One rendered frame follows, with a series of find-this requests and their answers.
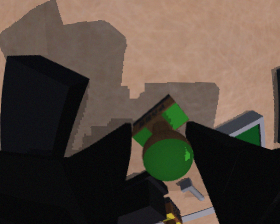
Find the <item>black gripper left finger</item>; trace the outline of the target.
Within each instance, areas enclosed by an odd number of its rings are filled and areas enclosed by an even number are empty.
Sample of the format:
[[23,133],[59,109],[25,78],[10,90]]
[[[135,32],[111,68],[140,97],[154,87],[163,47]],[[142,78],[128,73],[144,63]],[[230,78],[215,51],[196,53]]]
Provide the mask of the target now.
[[71,157],[0,151],[0,193],[62,206],[76,224],[117,224],[131,153],[131,123]]

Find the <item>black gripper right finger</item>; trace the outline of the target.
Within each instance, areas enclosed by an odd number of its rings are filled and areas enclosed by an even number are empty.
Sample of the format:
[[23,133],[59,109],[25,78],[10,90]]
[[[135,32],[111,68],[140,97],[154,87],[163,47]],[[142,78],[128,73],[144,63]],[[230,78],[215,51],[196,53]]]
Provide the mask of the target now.
[[280,202],[280,148],[266,149],[214,131],[185,125],[193,159],[220,224],[262,224]]

